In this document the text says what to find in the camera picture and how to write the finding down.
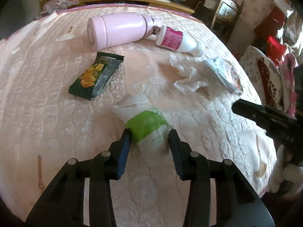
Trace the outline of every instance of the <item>floral fabric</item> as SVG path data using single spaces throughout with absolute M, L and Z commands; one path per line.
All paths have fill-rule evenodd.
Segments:
M 248 46 L 239 64 L 256 89 L 262 105 L 283 111 L 282 81 L 272 60 L 257 48 Z
M 284 111 L 291 116 L 296 113 L 297 94 L 294 91 L 294 68 L 298 65 L 297 59 L 293 54 L 287 54 L 285 60 L 280 64 L 280 73 L 283 85 Z

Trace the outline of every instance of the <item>plastic wrapper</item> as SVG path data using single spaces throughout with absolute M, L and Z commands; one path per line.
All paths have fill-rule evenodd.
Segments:
M 132 139 L 138 144 L 148 166 L 161 163 L 168 157 L 168 134 L 172 126 L 146 96 L 128 94 L 112 110 L 131 130 Z
M 52 14 L 53 12 L 58 12 L 61 10 L 68 9 L 72 5 L 78 4 L 79 1 L 69 1 L 69 0 L 49 0 L 45 5 L 43 6 L 43 10 L 41 14 L 43 13 L 49 13 Z
M 185 77 L 174 83 L 174 86 L 184 94 L 195 92 L 202 87 L 210 92 L 212 86 L 210 83 L 213 82 L 223 86 L 230 93 L 243 92 L 240 78 L 234 67 L 221 57 L 207 59 L 204 62 L 184 60 L 178 64 L 171 63 L 171 65 Z
M 124 56 L 98 52 L 95 62 L 69 87 L 69 93 L 87 100 L 101 94 Z

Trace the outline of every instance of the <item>green and white package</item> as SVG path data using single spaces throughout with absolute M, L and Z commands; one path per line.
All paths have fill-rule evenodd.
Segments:
M 146 96 L 128 94 L 113 106 L 113 113 L 131 130 L 147 165 L 160 163 L 169 155 L 168 134 L 172 126 Z

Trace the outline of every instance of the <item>cracker snack package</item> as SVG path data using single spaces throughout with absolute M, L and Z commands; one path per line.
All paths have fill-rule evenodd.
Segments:
M 123 59 L 121 55 L 98 52 L 95 63 L 69 87 L 69 93 L 89 101 L 97 97 Z

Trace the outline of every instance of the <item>quilted bed cover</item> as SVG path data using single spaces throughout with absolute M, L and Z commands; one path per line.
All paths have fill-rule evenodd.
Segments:
M 124 55 L 125 60 L 99 97 L 87 101 L 68 94 L 69 86 L 96 57 L 86 34 L 87 20 L 119 12 L 148 13 L 187 31 L 206 45 L 201 60 L 220 56 L 230 61 L 240 76 L 241 98 L 261 104 L 233 55 L 190 16 L 109 4 L 34 21 L 0 42 L 0 195 L 7 206 L 24 221 L 68 159 L 91 159 L 118 140 L 124 124 L 113 115 L 112 106 L 128 93 L 147 95 L 192 150 L 212 160 L 230 158 L 263 194 L 276 161 L 272 139 L 254 122 L 232 113 L 239 96 L 226 91 L 214 96 L 203 90 L 179 92 L 173 83 L 182 77 L 170 62 L 191 56 L 156 46 L 155 36 L 103 50 Z M 56 42 L 71 26 L 76 37 Z M 133 144 L 122 179 L 111 181 L 117 226 L 182 226 L 189 184 L 176 175 L 172 158 L 147 167 Z M 212 182 L 211 224 L 216 222 L 214 191 Z

